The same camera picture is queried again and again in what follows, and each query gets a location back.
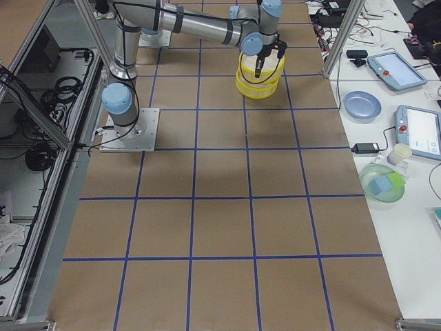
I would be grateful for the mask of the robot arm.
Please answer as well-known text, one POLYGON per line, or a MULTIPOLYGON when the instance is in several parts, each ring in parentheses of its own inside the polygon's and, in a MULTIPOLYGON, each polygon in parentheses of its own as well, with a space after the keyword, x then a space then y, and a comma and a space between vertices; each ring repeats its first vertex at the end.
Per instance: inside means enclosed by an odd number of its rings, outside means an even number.
POLYGON ((141 30, 148 30, 151 34, 162 30, 183 33, 238 46, 243 54, 257 58, 257 77, 273 50, 277 50, 278 57, 282 58, 287 48, 278 33, 281 1, 232 6, 227 18, 162 1, 113 1, 112 5, 117 18, 114 59, 109 66, 114 82, 104 89, 102 101, 118 137, 137 137, 144 130, 134 102, 135 62, 141 30))
POLYGON ((146 28, 141 29, 140 39, 145 41, 151 41, 154 39, 159 39, 162 36, 163 32, 161 30, 159 31, 153 31, 148 30, 146 28))

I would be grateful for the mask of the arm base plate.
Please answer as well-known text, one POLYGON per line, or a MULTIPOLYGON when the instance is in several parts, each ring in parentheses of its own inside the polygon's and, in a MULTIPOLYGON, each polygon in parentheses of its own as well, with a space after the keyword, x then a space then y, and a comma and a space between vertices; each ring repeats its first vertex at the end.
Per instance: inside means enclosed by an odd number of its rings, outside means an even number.
POLYGON ((139 48, 168 48, 170 46, 171 34, 167 30, 155 32, 142 29, 139 37, 139 48))
POLYGON ((141 108, 137 124, 131 130, 116 127, 105 130, 102 144, 99 146, 102 152, 153 152, 156 145, 156 134, 160 117, 159 108, 141 108))

